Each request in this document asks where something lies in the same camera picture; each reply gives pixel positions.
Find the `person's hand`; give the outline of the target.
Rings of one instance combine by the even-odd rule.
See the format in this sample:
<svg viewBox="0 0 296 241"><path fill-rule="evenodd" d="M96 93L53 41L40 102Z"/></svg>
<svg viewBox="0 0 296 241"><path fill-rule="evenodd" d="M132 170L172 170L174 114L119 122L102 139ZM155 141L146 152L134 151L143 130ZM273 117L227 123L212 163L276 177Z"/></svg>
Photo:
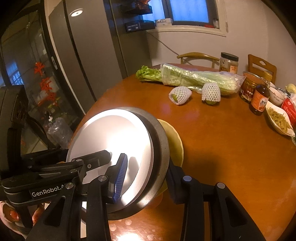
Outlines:
<svg viewBox="0 0 296 241"><path fill-rule="evenodd" d="M45 207L43 203L36 206L33 214L31 215L33 225L37 223L44 210ZM1 221L7 228L18 235L21 235L24 239L28 237L28 234L31 231L30 228L25 228L23 226L21 216L11 205L8 205L5 201L1 201Z"/></svg>

